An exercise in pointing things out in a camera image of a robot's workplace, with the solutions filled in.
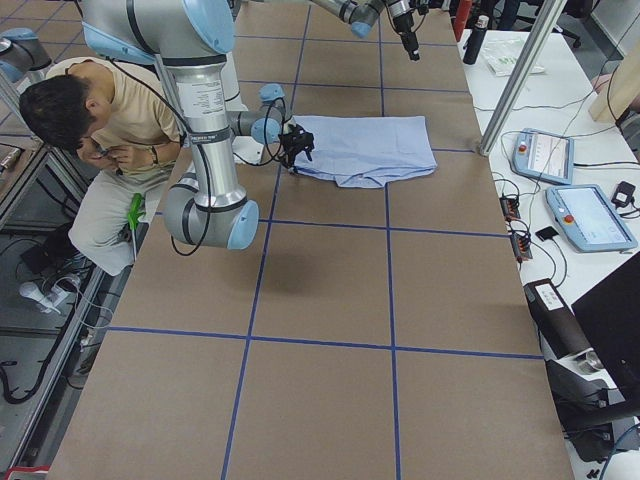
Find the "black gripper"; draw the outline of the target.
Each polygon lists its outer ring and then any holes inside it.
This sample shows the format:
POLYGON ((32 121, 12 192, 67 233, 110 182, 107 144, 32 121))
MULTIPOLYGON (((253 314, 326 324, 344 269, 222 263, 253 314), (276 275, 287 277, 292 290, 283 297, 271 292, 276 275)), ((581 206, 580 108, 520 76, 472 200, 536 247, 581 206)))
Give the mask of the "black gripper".
POLYGON ((412 12, 393 15, 392 23, 394 31, 400 36, 402 45, 411 61, 420 59, 419 43, 414 33, 414 19, 412 12))
POLYGON ((298 167, 295 161, 298 154, 303 152, 307 160, 312 161, 314 135, 302 126, 296 125, 288 133, 279 134, 278 138, 283 149, 283 153, 277 157, 279 163, 287 168, 290 174, 297 175, 298 167))

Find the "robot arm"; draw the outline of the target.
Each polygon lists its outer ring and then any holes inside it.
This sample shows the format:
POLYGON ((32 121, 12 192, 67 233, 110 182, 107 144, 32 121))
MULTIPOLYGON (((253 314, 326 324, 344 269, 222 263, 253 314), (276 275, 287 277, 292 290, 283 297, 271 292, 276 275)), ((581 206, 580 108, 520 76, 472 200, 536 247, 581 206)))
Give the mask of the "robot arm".
POLYGON ((86 1, 87 45, 101 56, 153 64, 164 97, 182 125, 192 165, 168 191, 164 221, 172 237, 242 250, 253 241, 259 207, 239 184, 232 141, 248 133, 280 143, 275 157, 292 167, 311 153, 314 137, 295 123, 278 86, 262 90, 259 112, 238 112, 230 125, 222 70, 234 47, 232 9, 226 1, 86 1))
POLYGON ((348 24, 351 32, 359 38, 365 38, 374 23, 383 13, 386 13, 409 59, 411 61, 420 59, 416 30, 422 25, 429 11, 428 1, 370 0, 358 4, 356 1, 313 0, 312 3, 348 24))

